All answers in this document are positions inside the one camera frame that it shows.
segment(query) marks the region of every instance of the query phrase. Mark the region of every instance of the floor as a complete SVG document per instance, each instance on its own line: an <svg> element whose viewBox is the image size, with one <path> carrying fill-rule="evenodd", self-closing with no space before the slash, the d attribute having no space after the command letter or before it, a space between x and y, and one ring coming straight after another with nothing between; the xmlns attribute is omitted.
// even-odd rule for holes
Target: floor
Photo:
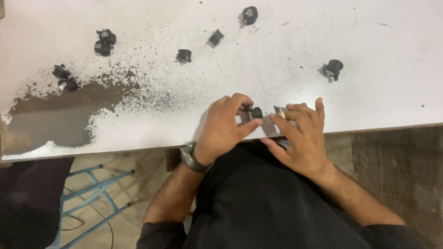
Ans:
<svg viewBox="0 0 443 249"><path fill-rule="evenodd" d="M326 135L325 147L334 165L397 212L429 248L443 248L442 127ZM163 150L82 156L75 159L71 171L96 164L104 165L103 169L94 172L99 180L136 170L134 175L123 178L107 190L117 206L133 203L109 222L114 234L113 248L135 248L150 200L168 176ZM91 182L87 175L66 181L66 187L73 191L88 184ZM74 198L66 202L65 210L81 201ZM94 202L93 206L105 217L112 213L103 198ZM73 213L73 216L85 224L62 232L62 245L102 220L90 206ZM62 228L72 229L80 224L68 217L63 219ZM73 248L106 249L111 248L111 243L111 230L108 225L103 225Z"/></svg>

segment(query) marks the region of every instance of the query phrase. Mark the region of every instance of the hand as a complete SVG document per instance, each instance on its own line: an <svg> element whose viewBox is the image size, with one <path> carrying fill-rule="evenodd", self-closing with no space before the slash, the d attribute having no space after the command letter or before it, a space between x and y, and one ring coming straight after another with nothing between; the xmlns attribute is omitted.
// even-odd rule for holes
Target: hand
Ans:
<svg viewBox="0 0 443 249"><path fill-rule="evenodd" d="M281 163L314 182L320 181L335 169L326 158L323 99L315 101L316 111L306 104L287 104L286 109L289 111L285 114L287 119L295 121L297 126L278 115L270 115L270 118L284 132L291 142L291 148L285 150L269 138L262 138L261 141Z"/></svg>
<svg viewBox="0 0 443 249"><path fill-rule="evenodd" d="M237 125L235 115L253 105L248 96L235 93L232 97L224 96L209 107L202 135L194 150L194 157L199 163L209 164L229 152L263 123L260 118L254 118L246 124Z"/></svg>

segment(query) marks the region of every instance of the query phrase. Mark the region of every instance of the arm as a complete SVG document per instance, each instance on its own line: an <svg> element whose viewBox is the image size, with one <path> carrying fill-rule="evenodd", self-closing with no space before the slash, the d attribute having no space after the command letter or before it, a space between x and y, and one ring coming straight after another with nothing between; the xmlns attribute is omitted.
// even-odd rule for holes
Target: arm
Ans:
<svg viewBox="0 0 443 249"><path fill-rule="evenodd" d="M323 135L325 113L321 98L315 102L316 111L306 105L288 104L286 108L289 111L287 119L296 121L297 126L280 116L271 115L271 119L291 142L291 148L285 151L271 139L261 139L281 163L316 183L363 226L405 225L398 215L336 169L326 158Z"/></svg>
<svg viewBox="0 0 443 249"><path fill-rule="evenodd" d="M207 165L218 156L229 152L245 136L262 124L261 119L237 126L235 115L240 115L252 100L236 93L214 102L208 111L203 132L195 146L194 158ZM203 174L196 173L181 163L155 196L146 214L146 223L183 222L189 213Z"/></svg>

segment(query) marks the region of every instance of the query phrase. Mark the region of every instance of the forearm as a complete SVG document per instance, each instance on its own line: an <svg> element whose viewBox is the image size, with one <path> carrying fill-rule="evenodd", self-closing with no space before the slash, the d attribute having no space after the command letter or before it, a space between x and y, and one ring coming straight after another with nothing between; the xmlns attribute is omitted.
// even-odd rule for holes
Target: forearm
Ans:
<svg viewBox="0 0 443 249"><path fill-rule="evenodd" d="M325 177L313 180L355 221L363 226L375 224L405 225L392 210L381 204L362 187L332 165Z"/></svg>
<svg viewBox="0 0 443 249"><path fill-rule="evenodd" d="M183 222L202 179L203 174L181 163L154 197L145 222Z"/></svg>

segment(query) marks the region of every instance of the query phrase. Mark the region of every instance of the blue stool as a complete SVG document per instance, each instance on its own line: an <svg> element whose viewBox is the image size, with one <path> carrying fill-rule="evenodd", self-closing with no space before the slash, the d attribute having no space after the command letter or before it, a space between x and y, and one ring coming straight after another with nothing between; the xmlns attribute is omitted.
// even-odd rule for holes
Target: blue stool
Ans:
<svg viewBox="0 0 443 249"><path fill-rule="evenodd" d="M128 202L126 205L124 205L122 208L118 208L117 205L115 205L114 201L111 199L111 197L109 196L109 194L105 191L107 188L109 188L111 185L113 185L114 183L116 183L119 179L126 177L128 175L132 175L135 173L135 170L131 170L128 171L124 174L118 175L116 177L112 177L108 180L105 180L103 182L99 182L97 180L97 178L94 176L94 174L92 173L93 170L95 169L99 169L102 168L102 165L96 165L94 167L90 167L87 169L82 169L76 172L71 172L69 173L68 177L74 176L74 175L79 175L82 173L87 173L89 175L89 177L92 179L92 182L94 183L94 185L86 187L84 189L81 189L79 191L73 192L71 194L68 195L64 195L62 193L62 196L60 198L60 213L62 214L60 217L60 225L59 225L59 230L58 230L58 234L57 237L55 239L55 241L52 243L51 246L47 247L47 249L59 249L60 248L60 233L61 233L61 229L62 229L62 218L65 216L68 216L70 214L72 214L73 212L83 208L86 205L89 205L90 203L95 201L95 198L102 194L103 197L108 201L108 203L111 205L111 207L114 209L114 213L111 214L110 216L108 216L107 218L105 218L103 221L99 222L98 224L96 224L95 226L93 226L92 228L90 228L89 230L87 230L86 232L80 234L80 236L78 236L77 238L73 239L71 242L69 242L68 244L64 245L61 249L68 249L71 246L73 246L75 243L79 242L81 239L83 239L84 237L88 236L90 233L92 233L93 231L95 231L97 228L101 227L103 224L107 223L108 221L110 221L112 218L114 218L115 216L117 216L117 214L123 212L125 209L127 209L128 207L131 206L131 203ZM87 198L86 200L84 200L80 205L66 211L63 213L63 203L65 201L71 200L74 197L78 197L82 194L85 194L87 192L90 192L92 190L97 189L97 192L95 192L92 196L90 196L89 198Z"/></svg>

